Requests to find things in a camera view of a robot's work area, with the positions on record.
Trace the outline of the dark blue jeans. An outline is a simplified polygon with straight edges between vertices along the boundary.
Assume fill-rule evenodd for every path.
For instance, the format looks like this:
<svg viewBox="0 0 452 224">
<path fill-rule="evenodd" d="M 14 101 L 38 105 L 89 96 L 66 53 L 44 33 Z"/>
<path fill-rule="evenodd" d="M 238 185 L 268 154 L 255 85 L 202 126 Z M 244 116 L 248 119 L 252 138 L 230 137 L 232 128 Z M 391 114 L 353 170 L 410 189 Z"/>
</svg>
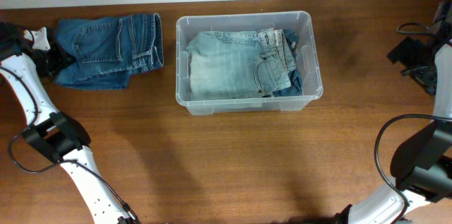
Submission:
<svg viewBox="0 0 452 224">
<path fill-rule="evenodd" d="M 56 42 L 75 58 L 54 82 L 79 90 L 119 90 L 130 77 L 164 65 L 162 21 L 157 13 L 97 20 L 61 19 Z"/>
</svg>

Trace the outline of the blue denim shirt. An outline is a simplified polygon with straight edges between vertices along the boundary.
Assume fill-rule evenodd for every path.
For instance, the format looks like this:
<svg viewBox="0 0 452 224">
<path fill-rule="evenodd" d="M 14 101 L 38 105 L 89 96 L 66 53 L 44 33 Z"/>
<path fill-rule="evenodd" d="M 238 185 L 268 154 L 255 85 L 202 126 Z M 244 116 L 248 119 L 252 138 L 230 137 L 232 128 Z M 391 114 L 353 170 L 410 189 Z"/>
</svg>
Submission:
<svg viewBox="0 0 452 224">
<path fill-rule="evenodd" d="M 303 91 L 303 81 L 302 76 L 299 72 L 299 69 L 296 65 L 297 59 L 297 45 L 299 43 L 299 35 L 295 33 L 293 30 L 284 29 L 283 30 L 286 43 L 288 45 L 289 50 L 292 53 L 295 69 L 288 73 L 288 76 L 291 80 L 291 86 L 289 88 L 278 90 L 273 93 L 275 97 L 289 97 L 289 96 L 298 96 L 302 94 Z"/>
</svg>

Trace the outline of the light blue jeans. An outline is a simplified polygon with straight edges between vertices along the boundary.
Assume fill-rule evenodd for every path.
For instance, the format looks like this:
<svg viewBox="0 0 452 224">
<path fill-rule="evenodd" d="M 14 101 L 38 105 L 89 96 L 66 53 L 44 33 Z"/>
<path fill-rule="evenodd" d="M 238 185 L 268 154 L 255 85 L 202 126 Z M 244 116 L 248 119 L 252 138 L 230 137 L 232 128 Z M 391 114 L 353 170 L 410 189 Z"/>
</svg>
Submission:
<svg viewBox="0 0 452 224">
<path fill-rule="evenodd" d="M 295 57 L 282 30 L 200 32 L 186 47 L 190 100 L 272 96 L 292 85 Z"/>
</svg>

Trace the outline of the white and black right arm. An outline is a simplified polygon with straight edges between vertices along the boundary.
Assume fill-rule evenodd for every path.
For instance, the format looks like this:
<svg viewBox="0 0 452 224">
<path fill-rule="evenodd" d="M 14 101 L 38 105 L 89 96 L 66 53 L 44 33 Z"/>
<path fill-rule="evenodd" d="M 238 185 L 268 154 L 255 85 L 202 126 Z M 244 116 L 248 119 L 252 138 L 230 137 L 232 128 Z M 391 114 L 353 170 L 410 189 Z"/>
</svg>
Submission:
<svg viewBox="0 0 452 224">
<path fill-rule="evenodd" d="M 387 57 L 405 68 L 409 76 L 435 97 L 434 111 L 403 114 L 387 121 L 374 145 L 374 161 L 384 184 L 362 202 L 347 206 L 333 223 L 406 223 L 405 214 L 451 198 L 451 1 L 442 1 L 431 25 L 421 31 L 397 32 L 405 39 Z M 396 149 L 386 176 L 379 161 L 383 133 L 402 119 L 427 119 L 429 124 Z"/>
</svg>

